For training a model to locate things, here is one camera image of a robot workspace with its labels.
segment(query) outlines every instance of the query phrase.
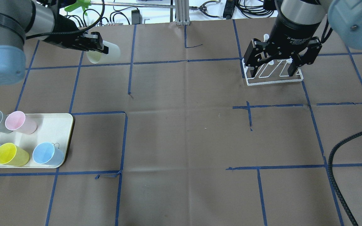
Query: metal rod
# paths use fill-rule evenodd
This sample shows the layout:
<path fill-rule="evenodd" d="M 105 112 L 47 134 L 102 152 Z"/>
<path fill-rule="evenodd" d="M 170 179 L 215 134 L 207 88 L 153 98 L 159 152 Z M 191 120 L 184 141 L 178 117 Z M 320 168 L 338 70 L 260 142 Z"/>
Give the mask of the metal rod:
<path fill-rule="evenodd" d="M 90 1 L 92 5 L 102 5 L 102 2 Z M 147 8 L 169 8 L 175 9 L 175 6 L 171 5 L 159 5 L 159 4 L 141 4 L 141 3 L 107 3 L 104 2 L 106 6 L 135 6 L 135 7 L 147 7 Z M 190 6 L 189 10 L 199 10 L 199 7 Z"/>

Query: white tray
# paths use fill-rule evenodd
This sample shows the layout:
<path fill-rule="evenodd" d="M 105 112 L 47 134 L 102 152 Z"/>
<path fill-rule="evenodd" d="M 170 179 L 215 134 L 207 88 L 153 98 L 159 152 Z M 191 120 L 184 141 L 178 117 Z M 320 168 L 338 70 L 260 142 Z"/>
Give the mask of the white tray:
<path fill-rule="evenodd" d="M 68 113 L 55 113 L 26 114 L 26 116 L 36 121 L 37 130 L 30 135 L 18 132 L 0 132 L 0 144 L 14 143 L 29 153 L 30 160 L 24 166 L 8 166 L 0 164 L 0 168 L 57 168 L 61 166 L 65 160 L 69 139 L 72 133 L 72 125 L 74 122 L 72 115 Z M 64 155 L 62 163 L 57 166 L 51 166 L 39 164 L 33 160 L 32 155 L 34 148 L 43 142 L 54 143 L 56 147 L 62 150 Z"/>

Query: metal post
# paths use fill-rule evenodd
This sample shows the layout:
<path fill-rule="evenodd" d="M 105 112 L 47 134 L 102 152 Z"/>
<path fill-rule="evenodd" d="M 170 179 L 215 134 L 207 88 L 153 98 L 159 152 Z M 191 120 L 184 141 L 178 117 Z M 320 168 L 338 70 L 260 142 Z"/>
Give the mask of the metal post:
<path fill-rule="evenodd" d="M 190 25 L 189 0 L 175 0 L 175 24 Z"/>

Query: green plastic object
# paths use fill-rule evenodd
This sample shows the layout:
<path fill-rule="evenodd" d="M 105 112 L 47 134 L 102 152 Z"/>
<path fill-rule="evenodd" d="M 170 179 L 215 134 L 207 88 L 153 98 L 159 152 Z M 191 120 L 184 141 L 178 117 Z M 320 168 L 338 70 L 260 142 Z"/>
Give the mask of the green plastic object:
<path fill-rule="evenodd" d="M 77 0 L 75 4 L 72 4 L 70 6 L 66 6 L 64 9 L 66 12 L 72 12 L 73 10 L 76 10 L 79 7 L 82 7 L 82 10 L 85 11 L 89 8 L 92 4 L 90 3 L 90 0 Z"/>

